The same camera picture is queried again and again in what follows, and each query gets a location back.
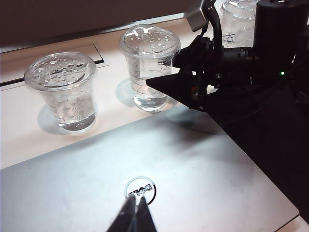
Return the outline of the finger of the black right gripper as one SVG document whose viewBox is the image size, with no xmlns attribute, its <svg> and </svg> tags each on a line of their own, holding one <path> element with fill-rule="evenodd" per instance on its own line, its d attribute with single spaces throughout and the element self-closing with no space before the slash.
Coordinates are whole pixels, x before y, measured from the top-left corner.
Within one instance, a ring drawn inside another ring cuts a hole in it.
<svg viewBox="0 0 309 232">
<path fill-rule="evenodd" d="M 196 75 L 176 73 L 154 77 L 147 79 L 146 85 L 168 95 L 189 109 L 205 111 L 203 106 L 198 103 L 197 97 L 194 96 L 194 92 L 199 87 Z"/>
<path fill-rule="evenodd" d="M 193 71 L 203 67 L 206 52 L 209 50 L 209 42 L 209 37 L 196 36 L 188 47 L 182 48 L 176 55 L 173 67 L 181 69 L 189 66 Z"/>
</svg>

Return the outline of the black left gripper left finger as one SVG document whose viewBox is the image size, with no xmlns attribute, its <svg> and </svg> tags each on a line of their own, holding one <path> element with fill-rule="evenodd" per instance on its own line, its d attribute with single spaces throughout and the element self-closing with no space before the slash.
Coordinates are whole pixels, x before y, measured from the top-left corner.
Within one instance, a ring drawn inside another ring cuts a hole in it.
<svg viewBox="0 0 309 232">
<path fill-rule="evenodd" d="M 117 217 L 108 228 L 108 232 L 131 232 L 133 230 L 133 218 L 136 210 L 136 197 L 130 195 L 126 198 Z"/>
</svg>

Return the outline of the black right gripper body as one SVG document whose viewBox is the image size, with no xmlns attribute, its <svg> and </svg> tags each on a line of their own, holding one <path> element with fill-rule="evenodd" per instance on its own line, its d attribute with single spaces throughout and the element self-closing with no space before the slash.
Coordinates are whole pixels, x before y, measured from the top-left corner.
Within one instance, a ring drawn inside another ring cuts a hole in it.
<svg viewBox="0 0 309 232">
<path fill-rule="evenodd" d="M 202 38 L 202 91 L 207 86 L 223 88 L 246 85 L 261 64 L 252 47 L 215 47 L 209 38 Z"/>
</svg>

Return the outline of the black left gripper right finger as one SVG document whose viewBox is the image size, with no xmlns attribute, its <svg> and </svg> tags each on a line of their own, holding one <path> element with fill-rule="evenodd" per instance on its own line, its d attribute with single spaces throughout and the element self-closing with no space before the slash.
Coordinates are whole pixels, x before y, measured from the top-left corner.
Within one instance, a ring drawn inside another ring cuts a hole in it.
<svg viewBox="0 0 309 232">
<path fill-rule="evenodd" d="M 134 216 L 135 232 L 156 232 L 145 197 L 141 197 Z"/>
</svg>

